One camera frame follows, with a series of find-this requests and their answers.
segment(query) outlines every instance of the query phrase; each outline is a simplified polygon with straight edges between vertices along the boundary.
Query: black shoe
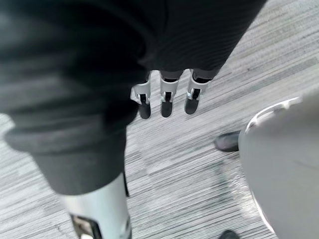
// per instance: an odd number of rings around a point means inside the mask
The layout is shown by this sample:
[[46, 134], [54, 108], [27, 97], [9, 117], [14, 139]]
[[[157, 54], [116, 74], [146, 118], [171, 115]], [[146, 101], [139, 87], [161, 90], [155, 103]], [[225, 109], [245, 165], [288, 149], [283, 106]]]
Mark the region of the black shoe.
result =
[[226, 230], [223, 232], [222, 235], [220, 235], [218, 239], [240, 239], [240, 238], [235, 232], [231, 230]]
[[240, 131], [224, 133], [218, 136], [215, 141], [215, 147], [224, 152], [236, 152], [238, 148], [238, 139]]

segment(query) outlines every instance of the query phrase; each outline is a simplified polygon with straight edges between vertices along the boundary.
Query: gray fabric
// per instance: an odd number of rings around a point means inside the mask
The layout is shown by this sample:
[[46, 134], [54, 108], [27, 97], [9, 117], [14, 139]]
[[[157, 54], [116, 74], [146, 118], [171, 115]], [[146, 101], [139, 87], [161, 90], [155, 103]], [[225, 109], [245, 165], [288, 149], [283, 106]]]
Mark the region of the gray fabric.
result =
[[319, 235], [318, 105], [307, 96], [240, 135], [248, 184], [279, 239]]

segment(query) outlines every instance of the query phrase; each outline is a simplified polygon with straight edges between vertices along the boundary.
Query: person's foot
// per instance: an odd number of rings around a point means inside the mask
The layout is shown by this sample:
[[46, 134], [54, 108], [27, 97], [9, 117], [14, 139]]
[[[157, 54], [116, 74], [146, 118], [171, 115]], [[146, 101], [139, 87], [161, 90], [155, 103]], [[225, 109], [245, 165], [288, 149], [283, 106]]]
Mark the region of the person's foot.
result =
[[238, 139], [240, 131], [234, 131], [230, 133], [224, 133], [218, 136], [215, 141], [215, 147], [224, 152], [238, 151]]
[[239, 236], [232, 230], [226, 230], [218, 239], [240, 239]]

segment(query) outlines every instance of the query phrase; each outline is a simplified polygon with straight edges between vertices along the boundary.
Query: prosthetic hand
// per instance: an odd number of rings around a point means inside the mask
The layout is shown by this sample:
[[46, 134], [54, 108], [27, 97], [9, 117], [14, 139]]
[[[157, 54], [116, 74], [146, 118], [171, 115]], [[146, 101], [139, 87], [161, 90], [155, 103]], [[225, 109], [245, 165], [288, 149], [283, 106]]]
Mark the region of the prosthetic hand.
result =
[[80, 239], [132, 236], [126, 127], [138, 109], [151, 114], [149, 71], [165, 70], [168, 117], [191, 68], [193, 114], [265, 1], [0, 1], [0, 113], [14, 122], [5, 139], [32, 155]]

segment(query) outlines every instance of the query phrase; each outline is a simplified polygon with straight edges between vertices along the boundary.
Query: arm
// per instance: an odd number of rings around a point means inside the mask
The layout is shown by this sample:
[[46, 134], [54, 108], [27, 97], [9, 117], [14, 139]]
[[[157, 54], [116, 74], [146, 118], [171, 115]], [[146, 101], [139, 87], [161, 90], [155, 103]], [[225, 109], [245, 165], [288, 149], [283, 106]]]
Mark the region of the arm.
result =
[[88, 234], [118, 238], [130, 230], [124, 151], [143, 41], [91, 4], [34, 2], [0, 3], [0, 112], [15, 124], [5, 139], [33, 156], [76, 229], [80, 216]]

